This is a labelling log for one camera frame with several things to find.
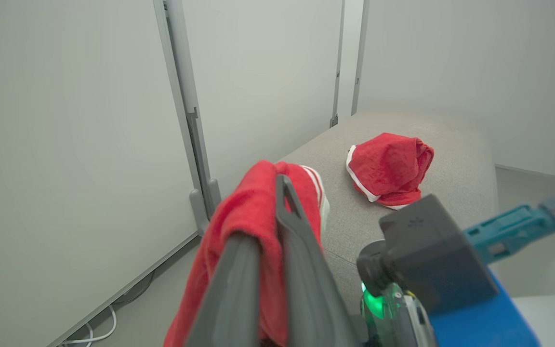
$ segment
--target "blue plastic part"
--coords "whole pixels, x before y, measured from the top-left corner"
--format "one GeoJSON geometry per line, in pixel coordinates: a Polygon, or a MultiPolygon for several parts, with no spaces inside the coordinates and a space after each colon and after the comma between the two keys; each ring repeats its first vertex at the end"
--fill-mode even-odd
{"type": "Polygon", "coordinates": [[[429,316],[438,345],[442,347],[539,346],[528,323],[498,283],[499,293],[476,305],[438,316],[429,316]]]}
{"type": "Polygon", "coordinates": [[[464,231],[484,264],[509,257],[530,242],[555,233],[555,221],[544,209],[524,205],[464,231]]]}

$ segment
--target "green light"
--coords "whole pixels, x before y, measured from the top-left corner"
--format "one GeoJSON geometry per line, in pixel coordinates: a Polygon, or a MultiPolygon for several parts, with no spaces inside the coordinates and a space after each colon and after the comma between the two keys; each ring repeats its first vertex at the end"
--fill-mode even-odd
{"type": "Polygon", "coordinates": [[[363,290],[363,301],[365,302],[365,305],[368,306],[368,308],[370,309],[370,312],[372,312],[374,316],[383,319],[385,317],[383,307],[385,305],[385,298],[383,298],[382,296],[374,298],[374,296],[372,296],[372,294],[370,294],[366,290],[363,283],[361,284],[361,289],[363,290]]]}

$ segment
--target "red fabric with white trim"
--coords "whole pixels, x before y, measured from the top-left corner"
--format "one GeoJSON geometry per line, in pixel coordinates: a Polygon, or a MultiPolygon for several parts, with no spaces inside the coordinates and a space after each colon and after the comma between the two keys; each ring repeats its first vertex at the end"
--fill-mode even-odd
{"type": "Polygon", "coordinates": [[[396,206],[421,199],[419,185],[433,158],[434,149],[419,138],[382,133],[352,148],[346,165],[357,191],[396,206]]]}
{"type": "Polygon", "coordinates": [[[181,347],[192,328],[194,317],[224,250],[234,231],[256,237],[262,247],[260,264],[260,338],[279,346],[287,341],[286,291],[283,279],[282,246],[276,235],[276,176],[287,175],[320,245],[322,182],[304,167],[260,161],[241,180],[233,194],[218,206],[207,233],[200,242],[187,278],[179,311],[168,329],[164,347],[181,347]]]}

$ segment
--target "gray fabric surface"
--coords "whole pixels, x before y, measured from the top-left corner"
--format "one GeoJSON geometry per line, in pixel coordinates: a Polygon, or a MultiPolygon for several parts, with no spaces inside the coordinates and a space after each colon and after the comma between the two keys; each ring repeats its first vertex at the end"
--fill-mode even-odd
{"type": "Polygon", "coordinates": [[[346,172],[351,145],[383,132],[418,137],[434,148],[434,160],[420,186],[434,194],[457,224],[468,227],[497,212],[496,173],[487,135],[469,120],[438,115],[363,112],[340,123],[283,158],[316,169],[330,202],[321,235],[325,258],[351,313],[358,312],[361,282],[355,267],[366,244],[383,239],[378,220],[393,210],[370,203],[355,191],[346,172]]]}

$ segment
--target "black cable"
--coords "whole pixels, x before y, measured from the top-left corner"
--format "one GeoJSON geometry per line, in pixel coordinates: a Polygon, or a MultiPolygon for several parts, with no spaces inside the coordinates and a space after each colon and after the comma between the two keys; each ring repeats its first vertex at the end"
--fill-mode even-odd
{"type": "Polygon", "coordinates": [[[132,298],[130,298],[130,299],[123,300],[123,301],[115,301],[114,303],[112,303],[112,305],[121,305],[121,304],[131,303],[132,301],[136,300],[139,296],[143,295],[143,293],[145,292],[145,290],[147,290],[147,288],[149,288],[149,286],[151,285],[151,282],[154,281],[154,277],[156,276],[156,271],[153,270],[149,276],[150,276],[150,277],[149,277],[149,281],[147,282],[147,285],[143,288],[143,290],[141,290],[140,292],[138,292],[136,295],[134,295],[134,296],[133,296],[132,298]]]}

